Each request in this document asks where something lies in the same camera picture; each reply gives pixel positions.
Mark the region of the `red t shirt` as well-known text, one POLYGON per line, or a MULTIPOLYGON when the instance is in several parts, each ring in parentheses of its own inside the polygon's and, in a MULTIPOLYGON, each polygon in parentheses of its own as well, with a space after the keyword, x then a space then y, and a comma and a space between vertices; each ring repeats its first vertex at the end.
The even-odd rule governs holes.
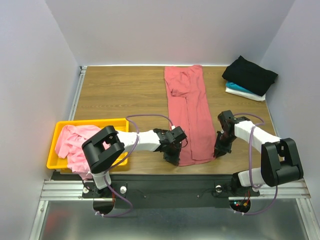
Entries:
POLYGON ((214 129, 201 65, 166 66, 164 81, 168 116, 180 126, 188 144, 180 150, 179 167, 198 165, 214 159, 214 129))

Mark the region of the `light pink t shirt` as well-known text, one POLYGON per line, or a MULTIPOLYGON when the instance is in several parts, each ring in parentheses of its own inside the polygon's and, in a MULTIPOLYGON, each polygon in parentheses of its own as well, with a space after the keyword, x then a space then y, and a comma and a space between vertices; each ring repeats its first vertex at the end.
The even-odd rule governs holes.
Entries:
POLYGON ((78 174, 83 180, 92 179, 89 164, 82 144, 101 129, 95 125, 65 125, 56 142, 55 153, 61 159, 67 159, 67 168, 78 174))

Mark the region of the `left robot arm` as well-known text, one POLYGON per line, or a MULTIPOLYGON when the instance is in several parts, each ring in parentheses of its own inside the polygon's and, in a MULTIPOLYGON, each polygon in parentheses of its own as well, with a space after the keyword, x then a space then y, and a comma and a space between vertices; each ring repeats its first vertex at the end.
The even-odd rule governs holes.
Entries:
POLYGON ((123 132, 112 125, 106 126, 81 146, 95 183, 95 193, 100 197, 111 193, 109 170, 121 154, 161 152, 167 162, 177 164, 184 140, 187 135, 179 126, 172 130, 155 128, 144 132, 123 132))

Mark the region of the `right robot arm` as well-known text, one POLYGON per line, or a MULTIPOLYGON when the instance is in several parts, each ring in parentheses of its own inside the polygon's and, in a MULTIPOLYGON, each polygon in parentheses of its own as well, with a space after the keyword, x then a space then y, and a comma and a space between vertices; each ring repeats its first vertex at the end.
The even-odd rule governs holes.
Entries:
POLYGON ((247 116, 245 113, 236 117, 227 110, 217 117, 222 130, 217 132, 215 158, 230 154, 236 139, 244 140, 249 146, 248 170, 232 175, 231 192, 242 195, 248 188, 258 190, 262 185, 277 187, 302 179, 304 170, 296 142, 264 131, 247 116))

